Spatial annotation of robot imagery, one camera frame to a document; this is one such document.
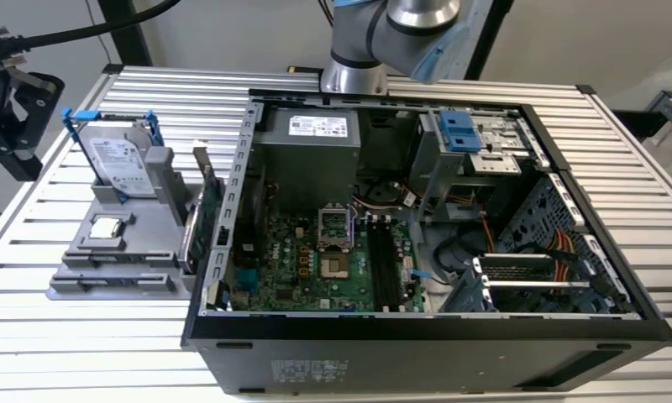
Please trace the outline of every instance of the sticker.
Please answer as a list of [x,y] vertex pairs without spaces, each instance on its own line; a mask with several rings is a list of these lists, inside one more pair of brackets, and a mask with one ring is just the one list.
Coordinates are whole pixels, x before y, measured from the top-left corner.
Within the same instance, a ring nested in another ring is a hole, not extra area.
[[282,384],[316,382],[342,383],[347,377],[348,360],[339,359],[272,359],[271,373]]
[[417,195],[411,192],[409,192],[409,195],[406,195],[406,198],[403,199],[403,204],[407,207],[414,207],[414,203],[417,202]]
[[348,137],[347,118],[292,116],[290,136]]
[[91,139],[91,143],[107,182],[128,196],[154,195],[155,188],[135,144],[124,139]]

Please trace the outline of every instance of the slotted aluminum surface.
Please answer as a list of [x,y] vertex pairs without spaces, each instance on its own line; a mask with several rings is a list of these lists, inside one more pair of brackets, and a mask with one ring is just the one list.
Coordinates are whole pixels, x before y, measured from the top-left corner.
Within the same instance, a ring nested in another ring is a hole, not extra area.
[[[190,144],[208,141],[218,174],[226,176],[251,87],[319,88],[315,75],[128,67],[102,77],[82,108],[152,109],[176,151],[175,166],[198,181]],[[391,93],[534,105],[672,326],[672,184],[602,101],[574,86],[465,81],[423,86],[403,78],[391,79]],[[43,295],[92,200],[94,174],[66,133],[62,138],[43,180],[22,188],[0,217],[0,401],[227,399],[200,356],[179,348],[187,301],[48,301]],[[569,394],[276,399],[672,403],[672,347]]]

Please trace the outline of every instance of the white wall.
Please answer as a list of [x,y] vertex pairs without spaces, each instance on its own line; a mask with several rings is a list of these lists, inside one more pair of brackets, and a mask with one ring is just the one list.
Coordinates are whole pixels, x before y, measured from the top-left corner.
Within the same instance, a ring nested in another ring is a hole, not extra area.
[[155,65],[222,71],[323,67],[331,33],[316,0],[184,0],[144,24]]
[[[95,18],[103,22],[100,8],[94,0]],[[82,28],[90,25],[88,9],[83,0],[0,0],[0,26],[6,26],[14,35],[31,36]],[[108,46],[112,39],[106,37]],[[112,49],[112,57],[119,63],[119,56]],[[78,107],[92,88],[107,56],[98,39],[84,39],[79,42],[59,44],[35,49],[26,54],[28,63],[19,68],[23,71],[38,71],[58,76],[67,84],[51,129],[46,133],[39,147],[43,154],[52,145],[60,132],[59,114],[63,107]],[[12,176],[0,165],[0,210],[11,202],[20,187]]]
[[672,0],[517,0],[482,78],[590,84],[607,100],[671,57]]

